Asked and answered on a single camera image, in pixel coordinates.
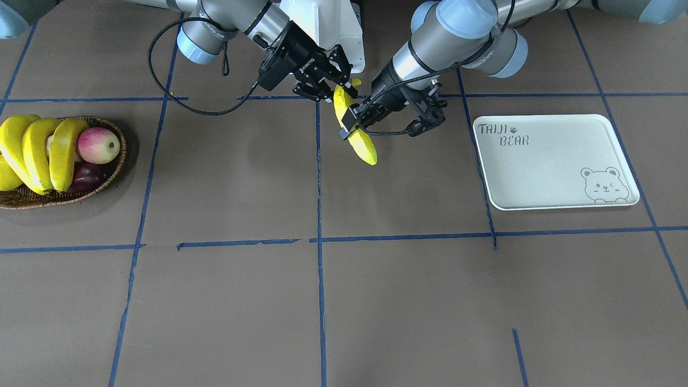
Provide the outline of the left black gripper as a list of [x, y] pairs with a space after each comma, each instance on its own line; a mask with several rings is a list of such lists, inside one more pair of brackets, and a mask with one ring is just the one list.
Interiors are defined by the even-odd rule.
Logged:
[[393, 112], [400, 112], [407, 105], [417, 112], [417, 117], [406, 126], [407, 135], [421, 135], [435, 129], [445, 122], [444, 108], [448, 102], [438, 98], [443, 85], [440, 81], [421, 82], [425, 88], [416, 89], [409, 85], [401, 85], [394, 90], [389, 90], [374, 102], [372, 99], [385, 88], [400, 82], [400, 78], [393, 68], [383, 68], [376, 75], [371, 84], [371, 95], [361, 104], [360, 110], [365, 113], [359, 117], [363, 126], [368, 127], [380, 122]]

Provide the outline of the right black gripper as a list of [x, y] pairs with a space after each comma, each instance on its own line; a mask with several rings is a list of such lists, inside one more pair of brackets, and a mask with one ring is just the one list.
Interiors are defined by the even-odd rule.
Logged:
[[[349, 63], [341, 44], [335, 44], [330, 49], [322, 49], [299, 25], [287, 23], [285, 29], [268, 47], [266, 55], [287, 59], [293, 65], [290, 74], [294, 74], [297, 80], [300, 80], [292, 89], [296, 95], [314, 102], [332, 102], [334, 91], [328, 84], [331, 82], [342, 87], [350, 97], [358, 97], [358, 90], [351, 77], [353, 66]], [[322, 71], [322, 75], [316, 74], [316, 68]], [[316, 81], [320, 82], [316, 85], [309, 84]]]

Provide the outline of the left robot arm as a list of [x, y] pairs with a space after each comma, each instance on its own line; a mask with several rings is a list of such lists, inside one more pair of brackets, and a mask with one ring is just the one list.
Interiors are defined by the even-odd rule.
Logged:
[[438, 99], [440, 74], [477, 69], [494, 78], [513, 76], [528, 56], [528, 44], [512, 24], [557, 10], [583, 7], [666, 24], [686, 11], [686, 1], [439, 1], [424, 2], [411, 19], [411, 36], [373, 80], [371, 95], [346, 108], [342, 129], [366, 131], [405, 106], [417, 117], [403, 130], [415, 137], [445, 122]]

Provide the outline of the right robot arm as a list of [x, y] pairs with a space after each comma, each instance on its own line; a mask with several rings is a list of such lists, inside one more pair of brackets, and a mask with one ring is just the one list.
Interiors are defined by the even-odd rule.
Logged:
[[291, 1], [145, 1], [144, 5], [187, 13], [177, 47], [197, 64], [211, 63], [237, 34], [265, 51], [256, 86], [272, 91], [288, 76], [293, 91], [312, 101], [331, 101], [332, 85], [356, 97], [358, 92], [341, 39], [322, 42], [295, 15]]

